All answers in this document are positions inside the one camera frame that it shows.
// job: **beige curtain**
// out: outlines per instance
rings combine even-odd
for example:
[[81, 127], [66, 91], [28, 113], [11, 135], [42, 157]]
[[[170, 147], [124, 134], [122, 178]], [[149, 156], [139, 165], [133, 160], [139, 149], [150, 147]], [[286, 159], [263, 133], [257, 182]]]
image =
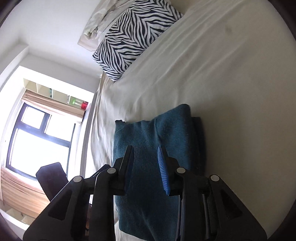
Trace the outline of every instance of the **beige curtain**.
[[36, 218], [49, 204], [42, 189], [29, 185], [3, 167], [1, 187], [4, 204], [33, 218]]
[[33, 91], [26, 90], [22, 100], [25, 103], [42, 109], [49, 114], [60, 114], [71, 118], [75, 122], [82, 122], [84, 110], [47, 98]]

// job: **mattress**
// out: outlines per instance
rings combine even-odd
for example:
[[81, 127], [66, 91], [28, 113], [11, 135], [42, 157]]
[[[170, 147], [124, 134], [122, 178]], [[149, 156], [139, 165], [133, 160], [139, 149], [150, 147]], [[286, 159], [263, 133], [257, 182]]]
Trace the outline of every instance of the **mattress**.
[[270, 236], [296, 199], [296, 41], [267, 0], [197, 0], [125, 71], [99, 85], [88, 173], [111, 164], [115, 120], [179, 104], [200, 116], [217, 174]]

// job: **pillow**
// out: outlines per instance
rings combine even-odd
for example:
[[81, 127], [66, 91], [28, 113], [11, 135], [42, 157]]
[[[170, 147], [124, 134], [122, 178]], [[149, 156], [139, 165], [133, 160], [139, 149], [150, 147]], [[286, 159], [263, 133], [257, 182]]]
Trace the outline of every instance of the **pillow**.
[[136, 0], [110, 27], [93, 59], [113, 80], [166, 29], [182, 17], [164, 0]]

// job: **white shelf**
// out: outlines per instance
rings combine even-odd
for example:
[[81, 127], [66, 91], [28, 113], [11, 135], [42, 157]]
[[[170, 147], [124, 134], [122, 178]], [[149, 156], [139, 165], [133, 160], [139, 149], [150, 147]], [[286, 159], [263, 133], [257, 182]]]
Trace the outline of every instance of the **white shelf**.
[[68, 104], [68, 95], [62, 92], [52, 90], [52, 98], [56, 101], [62, 102], [64, 104]]
[[37, 93], [39, 93], [42, 85], [40, 85], [40, 84], [36, 84], [36, 85], [37, 85]]
[[9, 209], [6, 213], [7, 213], [8, 215], [14, 217], [14, 218], [17, 219], [18, 221], [21, 221], [21, 220], [24, 218], [24, 215], [23, 215], [21, 212], [15, 210], [15, 209], [13, 209], [13, 208]]
[[26, 89], [27, 90], [31, 90], [33, 92], [37, 92], [37, 86], [36, 86], [36, 83], [35, 82], [32, 82], [32, 81], [24, 81], [24, 84], [26, 84]]
[[72, 102], [73, 102], [73, 100], [77, 100], [78, 102], [83, 102], [83, 100], [80, 100], [80, 99], [78, 99], [78, 98], [75, 98], [75, 97], [73, 97], [73, 96], [70, 96], [70, 104], [69, 105], [72, 105], [72, 106], [74, 106], [74, 107], [76, 107], [76, 108], [78, 108], [78, 109], [81, 109], [81, 104], [76, 104], [76, 103], [74, 103], [74, 104], [72, 104]]
[[35, 218], [25, 215], [21, 222], [31, 225]]
[[50, 88], [41, 85], [38, 94], [50, 98]]

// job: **white wall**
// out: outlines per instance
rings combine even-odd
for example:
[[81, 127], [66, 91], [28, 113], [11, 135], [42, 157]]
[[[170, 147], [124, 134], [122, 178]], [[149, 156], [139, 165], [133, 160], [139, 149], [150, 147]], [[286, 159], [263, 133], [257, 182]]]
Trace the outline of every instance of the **white wall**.
[[28, 45], [18, 44], [5, 57], [0, 59], [0, 91], [8, 77], [13, 73], [21, 60], [26, 57], [28, 52]]
[[14, 110], [17, 106], [16, 100], [21, 98], [25, 92], [24, 84], [21, 76], [14, 72], [9, 80], [6, 82], [2, 90], [0, 91], [0, 103], [3, 104], [0, 115], [0, 164], [5, 163], [9, 141], [4, 140], [2, 135], [5, 128], [7, 128], [7, 120], [9, 116], [13, 115], [11, 110]]
[[0, 59], [17, 43], [30, 53], [97, 77], [92, 52], [77, 45], [99, 0], [22, 0], [0, 28]]
[[45, 74], [49, 77], [61, 80], [92, 93], [95, 93], [99, 86], [99, 77], [92, 77], [90, 75], [83, 74], [75, 69], [71, 69], [32, 54], [28, 54], [20, 62], [20, 66]]

